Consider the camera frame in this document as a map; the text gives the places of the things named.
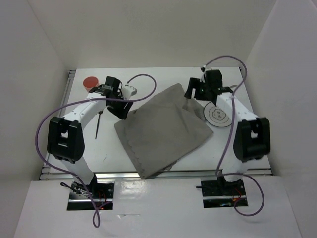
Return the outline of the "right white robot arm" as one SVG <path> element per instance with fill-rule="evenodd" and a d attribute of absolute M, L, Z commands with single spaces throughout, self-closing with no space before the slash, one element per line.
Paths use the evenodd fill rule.
<path fill-rule="evenodd" d="M 218 69 L 201 68 L 200 78 L 190 78 L 185 98 L 210 101 L 231 119 L 228 141 L 221 160 L 230 152 L 235 159 L 223 169 L 216 169 L 216 189 L 228 194 L 253 161 L 270 153 L 270 124 L 248 110 L 235 96 L 235 91 L 224 87 L 222 74 Z"/>

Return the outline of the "grey cloth placemat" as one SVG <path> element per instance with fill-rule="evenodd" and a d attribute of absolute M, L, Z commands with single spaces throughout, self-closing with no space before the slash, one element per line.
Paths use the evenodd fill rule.
<path fill-rule="evenodd" d="M 179 83 L 130 111 L 114 128 L 142 179 L 173 166 L 213 134 L 205 123 L 203 107 L 185 98 Z"/>

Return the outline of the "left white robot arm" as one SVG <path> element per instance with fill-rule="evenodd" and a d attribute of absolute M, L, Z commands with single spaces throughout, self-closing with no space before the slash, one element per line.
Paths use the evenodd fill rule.
<path fill-rule="evenodd" d="M 87 198 L 98 193 L 97 178 L 84 159 L 84 135 L 86 125 L 105 108 L 118 117 L 126 119 L 132 102 L 126 102 L 136 95 L 137 89 L 108 76 L 104 84 L 89 90 L 87 102 L 79 104 L 63 117 L 53 117 L 49 123 L 47 151 L 62 161 L 68 171 L 74 174 L 74 182 Z"/>

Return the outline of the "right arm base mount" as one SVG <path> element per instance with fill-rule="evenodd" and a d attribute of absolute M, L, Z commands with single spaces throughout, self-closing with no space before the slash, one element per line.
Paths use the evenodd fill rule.
<path fill-rule="evenodd" d="M 196 186 L 202 192 L 204 208 L 248 206 L 243 181 L 227 182 L 224 177 L 217 180 L 203 180 Z"/>

